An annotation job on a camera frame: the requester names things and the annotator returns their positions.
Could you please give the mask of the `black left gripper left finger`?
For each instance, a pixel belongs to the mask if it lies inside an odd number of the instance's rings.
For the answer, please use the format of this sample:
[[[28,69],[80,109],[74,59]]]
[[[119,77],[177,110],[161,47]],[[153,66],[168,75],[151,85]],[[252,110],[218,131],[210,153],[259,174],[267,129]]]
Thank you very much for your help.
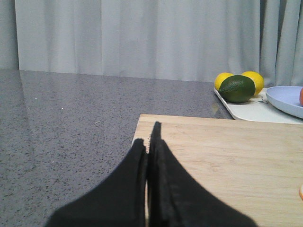
[[[147,153],[136,139],[119,166],[97,187],[59,208],[48,227],[143,227]]]

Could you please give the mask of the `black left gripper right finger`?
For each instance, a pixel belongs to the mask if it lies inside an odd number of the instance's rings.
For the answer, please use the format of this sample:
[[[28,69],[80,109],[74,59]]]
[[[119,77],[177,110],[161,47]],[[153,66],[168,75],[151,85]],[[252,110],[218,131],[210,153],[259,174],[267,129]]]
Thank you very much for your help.
[[[154,124],[148,163],[151,227],[254,227],[248,216],[202,187],[178,162]]]

